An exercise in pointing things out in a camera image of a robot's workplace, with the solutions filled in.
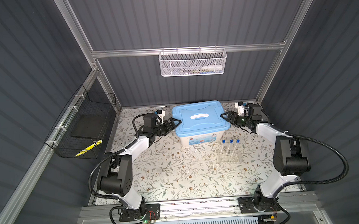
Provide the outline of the blue capped test tube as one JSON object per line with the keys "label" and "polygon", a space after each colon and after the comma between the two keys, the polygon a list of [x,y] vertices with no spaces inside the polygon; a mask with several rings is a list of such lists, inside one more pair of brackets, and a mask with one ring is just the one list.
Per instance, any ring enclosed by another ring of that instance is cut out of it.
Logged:
{"label": "blue capped test tube", "polygon": [[232,144],[233,144],[233,140],[231,139],[231,140],[229,140],[228,147],[226,149],[226,154],[227,155],[230,154],[230,151],[231,151],[230,149],[231,149]]}
{"label": "blue capped test tube", "polygon": [[232,152],[232,156],[234,156],[235,155],[235,152],[236,152],[236,150],[237,150],[237,147],[238,147],[238,145],[240,144],[240,140],[239,139],[237,139],[236,140],[236,143],[235,143],[235,145],[234,145],[234,149],[233,149],[233,152]]}
{"label": "blue capped test tube", "polygon": [[223,155],[223,150],[224,150],[225,144],[226,144],[226,140],[222,140],[221,148],[218,153],[220,156]]}

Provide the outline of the white plastic storage bin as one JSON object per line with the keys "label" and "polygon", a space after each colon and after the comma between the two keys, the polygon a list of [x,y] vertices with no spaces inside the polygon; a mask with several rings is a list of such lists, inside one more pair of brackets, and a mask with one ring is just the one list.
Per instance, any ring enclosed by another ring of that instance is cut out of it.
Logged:
{"label": "white plastic storage bin", "polygon": [[209,142],[215,142],[223,137],[225,131],[218,131],[214,133],[205,133],[201,135],[192,135],[187,137],[180,137],[179,140],[182,146],[192,146],[198,144],[205,144]]}

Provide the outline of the blue plastic lid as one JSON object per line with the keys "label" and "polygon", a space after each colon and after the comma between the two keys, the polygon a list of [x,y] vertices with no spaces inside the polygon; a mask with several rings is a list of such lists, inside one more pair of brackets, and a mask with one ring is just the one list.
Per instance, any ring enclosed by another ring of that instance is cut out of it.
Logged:
{"label": "blue plastic lid", "polygon": [[216,100],[175,106],[172,117],[181,121],[175,133],[183,138],[226,131],[231,125],[221,117],[224,113],[221,103]]}

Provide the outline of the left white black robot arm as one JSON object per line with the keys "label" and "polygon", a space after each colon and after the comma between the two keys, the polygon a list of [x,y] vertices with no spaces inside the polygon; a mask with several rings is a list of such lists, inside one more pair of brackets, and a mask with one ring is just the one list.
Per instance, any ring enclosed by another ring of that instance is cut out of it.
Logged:
{"label": "left white black robot arm", "polygon": [[132,218],[141,218],[146,212],[145,198],[133,188],[133,162],[149,149],[156,137],[167,136],[182,121],[163,119],[163,111],[141,114],[133,118],[134,140],[117,152],[108,152],[95,166],[88,179],[88,189],[96,198],[116,200]]}

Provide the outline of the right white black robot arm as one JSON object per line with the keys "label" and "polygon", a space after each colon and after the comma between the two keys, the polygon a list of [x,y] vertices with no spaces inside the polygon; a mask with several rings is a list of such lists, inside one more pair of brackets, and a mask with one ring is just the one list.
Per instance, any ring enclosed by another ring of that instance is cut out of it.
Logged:
{"label": "right white black robot arm", "polygon": [[258,212],[267,211],[270,207],[279,208],[276,204],[278,194],[287,186],[294,185],[294,180],[311,170],[310,152],[308,143],[321,145],[337,155],[342,161],[342,172],[331,179],[321,181],[302,181],[302,185],[323,185],[335,183],[345,178],[349,172],[349,164],[342,153],[334,147],[298,134],[281,131],[266,120],[266,114],[258,104],[243,102],[236,103],[235,111],[221,114],[221,118],[234,127],[248,133],[257,134],[273,145],[274,170],[268,178],[254,192],[248,205]]}

